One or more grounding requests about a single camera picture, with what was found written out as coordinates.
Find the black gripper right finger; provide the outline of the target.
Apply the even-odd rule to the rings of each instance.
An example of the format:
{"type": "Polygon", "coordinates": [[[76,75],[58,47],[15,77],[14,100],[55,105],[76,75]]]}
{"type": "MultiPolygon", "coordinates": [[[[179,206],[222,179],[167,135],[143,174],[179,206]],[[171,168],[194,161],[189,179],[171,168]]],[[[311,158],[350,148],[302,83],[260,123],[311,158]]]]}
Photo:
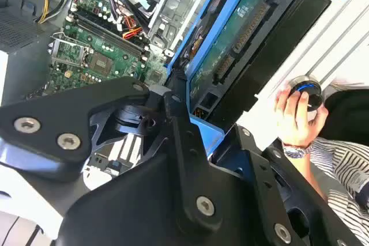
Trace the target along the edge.
{"type": "Polygon", "coordinates": [[[240,185],[223,191],[250,227],[256,245],[357,245],[358,239],[281,153],[261,152],[251,133],[234,125],[213,153],[213,162],[240,185]]]}

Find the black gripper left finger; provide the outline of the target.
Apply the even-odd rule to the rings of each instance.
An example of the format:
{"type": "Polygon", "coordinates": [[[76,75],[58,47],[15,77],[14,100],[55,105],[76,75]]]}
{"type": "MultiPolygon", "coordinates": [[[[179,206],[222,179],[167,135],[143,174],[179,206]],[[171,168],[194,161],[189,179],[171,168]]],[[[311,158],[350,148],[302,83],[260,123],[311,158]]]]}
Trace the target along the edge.
{"type": "Polygon", "coordinates": [[[131,131],[142,135],[146,147],[139,165],[170,159],[180,218],[204,229],[219,226],[209,198],[199,196],[190,205],[199,191],[195,174],[209,163],[199,128],[175,89],[158,95],[123,77],[3,107],[1,162],[46,179],[73,181],[95,149],[131,131]]]}

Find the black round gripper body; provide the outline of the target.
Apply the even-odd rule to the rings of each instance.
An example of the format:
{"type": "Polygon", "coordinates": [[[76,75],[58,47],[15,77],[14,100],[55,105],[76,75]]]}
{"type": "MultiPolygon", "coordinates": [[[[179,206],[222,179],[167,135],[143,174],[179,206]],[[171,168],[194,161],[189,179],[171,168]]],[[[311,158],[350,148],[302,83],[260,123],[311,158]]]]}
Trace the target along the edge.
{"type": "Polygon", "coordinates": [[[57,245],[268,245],[252,188],[239,175],[209,164],[195,174],[209,198],[214,229],[180,218],[170,159],[155,157],[81,197],[67,212],[57,245]]]}

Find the person's hand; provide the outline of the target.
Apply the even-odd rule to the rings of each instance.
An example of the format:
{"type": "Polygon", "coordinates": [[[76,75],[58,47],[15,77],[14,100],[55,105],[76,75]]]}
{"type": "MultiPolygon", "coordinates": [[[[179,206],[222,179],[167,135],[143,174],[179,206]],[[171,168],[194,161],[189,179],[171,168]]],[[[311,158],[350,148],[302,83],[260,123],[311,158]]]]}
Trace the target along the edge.
{"type": "Polygon", "coordinates": [[[307,148],[319,135],[325,125],[328,110],[322,104],[312,120],[308,119],[307,92],[290,93],[287,86],[276,96],[274,113],[277,120],[278,137],[283,144],[299,148],[307,148]]]}

